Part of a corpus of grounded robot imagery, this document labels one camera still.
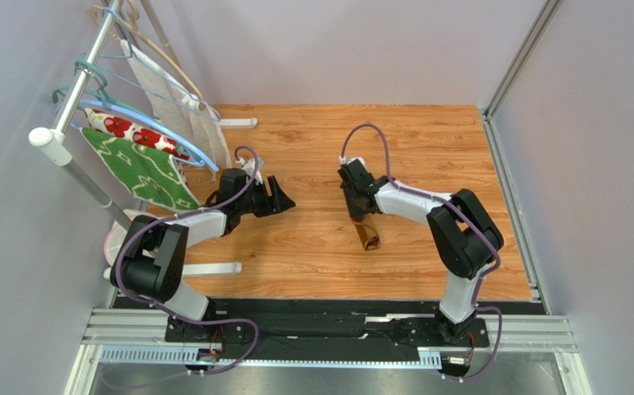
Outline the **brown satin napkin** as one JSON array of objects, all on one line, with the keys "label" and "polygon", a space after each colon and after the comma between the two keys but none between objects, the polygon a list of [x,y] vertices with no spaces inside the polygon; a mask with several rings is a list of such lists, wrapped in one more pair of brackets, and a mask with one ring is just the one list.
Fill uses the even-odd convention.
[{"label": "brown satin napkin", "polygon": [[380,235],[372,215],[353,217],[351,221],[364,251],[372,251],[380,247]]}]

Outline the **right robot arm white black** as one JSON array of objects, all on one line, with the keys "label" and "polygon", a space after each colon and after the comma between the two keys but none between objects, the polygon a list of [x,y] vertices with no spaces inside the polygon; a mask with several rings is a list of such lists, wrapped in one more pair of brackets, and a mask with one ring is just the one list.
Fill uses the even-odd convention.
[{"label": "right robot arm white black", "polygon": [[388,176],[375,178],[360,157],[340,158],[338,174],[352,219],[399,216],[429,227],[448,270],[437,312],[443,337],[460,337],[476,315],[481,282],[500,265],[504,239],[481,201],[469,189],[433,193]]}]

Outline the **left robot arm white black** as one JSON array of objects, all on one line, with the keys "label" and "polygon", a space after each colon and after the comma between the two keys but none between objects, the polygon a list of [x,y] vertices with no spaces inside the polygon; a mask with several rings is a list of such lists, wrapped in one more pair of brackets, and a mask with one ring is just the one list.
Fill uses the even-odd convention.
[{"label": "left robot arm white black", "polygon": [[125,295],[167,313],[177,323],[201,333],[220,325],[215,302],[183,279],[187,250],[209,239],[229,235],[244,215],[266,217],[295,208],[275,177],[257,180],[240,168],[224,170],[210,206],[174,221],[137,216],[125,236],[109,280]]}]

